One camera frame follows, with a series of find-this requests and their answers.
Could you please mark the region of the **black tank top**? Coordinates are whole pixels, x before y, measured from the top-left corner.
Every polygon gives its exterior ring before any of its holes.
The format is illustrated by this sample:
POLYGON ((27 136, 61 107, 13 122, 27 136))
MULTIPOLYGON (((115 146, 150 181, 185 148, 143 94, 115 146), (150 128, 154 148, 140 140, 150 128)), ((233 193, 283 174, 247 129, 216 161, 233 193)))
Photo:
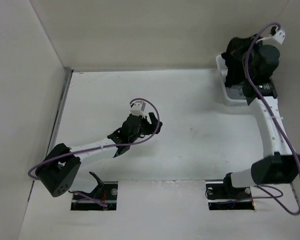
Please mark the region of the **black tank top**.
POLYGON ((227 67, 227 75, 224 83, 226 88, 239 85, 246 79, 243 56, 247 52, 255 36, 256 35, 254 34, 248 38, 232 38, 227 45, 226 51, 221 54, 227 67))

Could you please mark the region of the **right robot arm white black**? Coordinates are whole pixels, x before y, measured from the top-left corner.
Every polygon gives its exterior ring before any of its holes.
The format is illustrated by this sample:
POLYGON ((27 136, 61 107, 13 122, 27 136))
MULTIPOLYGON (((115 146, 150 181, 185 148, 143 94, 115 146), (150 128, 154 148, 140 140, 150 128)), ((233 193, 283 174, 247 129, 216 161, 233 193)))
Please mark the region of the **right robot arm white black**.
POLYGON ((283 138, 284 129, 278 108, 278 94, 271 79, 279 65, 279 50, 273 45, 259 44, 252 49, 248 70, 252 83, 245 76, 248 44, 230 43, 221 57, 227 66, 226 87, 243 84, 243 95, 256 119, 263 146, 263 158, 250 168, 228 173, 222 192, 235 197, 240 188, 267 184, 290 184, 299 174, 293 153, 283 138))

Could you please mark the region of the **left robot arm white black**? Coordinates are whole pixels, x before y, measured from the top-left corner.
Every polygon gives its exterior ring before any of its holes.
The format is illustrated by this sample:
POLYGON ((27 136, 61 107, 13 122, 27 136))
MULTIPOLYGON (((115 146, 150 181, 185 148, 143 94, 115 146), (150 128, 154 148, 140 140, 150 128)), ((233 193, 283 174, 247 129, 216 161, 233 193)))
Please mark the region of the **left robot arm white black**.
POLYGON ((130 114, 121 127, 100 141, 73 147, 57 144, 35 168, 35 176, 54 198, 73 192, 81 165, 119 157, 137 145, 137 140, 160 132, 163 123, 153 112, 148 116, 130 114))

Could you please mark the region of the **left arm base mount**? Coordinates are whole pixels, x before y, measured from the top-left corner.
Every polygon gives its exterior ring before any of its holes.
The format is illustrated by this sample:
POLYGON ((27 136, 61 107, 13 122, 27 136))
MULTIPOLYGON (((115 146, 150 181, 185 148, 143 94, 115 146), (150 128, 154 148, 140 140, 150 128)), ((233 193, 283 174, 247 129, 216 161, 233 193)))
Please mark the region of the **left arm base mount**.
POLYGON ((69 191, 72 194, 71 211, 116 211, 119 183, 102 181, 94 172, 89 174, 95 179, 96 186, 90 192, 69 191))

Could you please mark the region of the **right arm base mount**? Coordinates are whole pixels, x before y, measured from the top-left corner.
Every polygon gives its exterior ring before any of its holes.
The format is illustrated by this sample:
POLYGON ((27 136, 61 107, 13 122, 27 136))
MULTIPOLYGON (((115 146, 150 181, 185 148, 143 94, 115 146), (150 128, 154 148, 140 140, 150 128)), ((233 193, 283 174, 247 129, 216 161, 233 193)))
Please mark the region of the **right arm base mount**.
POLYGON ((255 210, 249 187, 226 188, 222 181, 208 181, 205 186, 205 197, 211 211, 255 210))

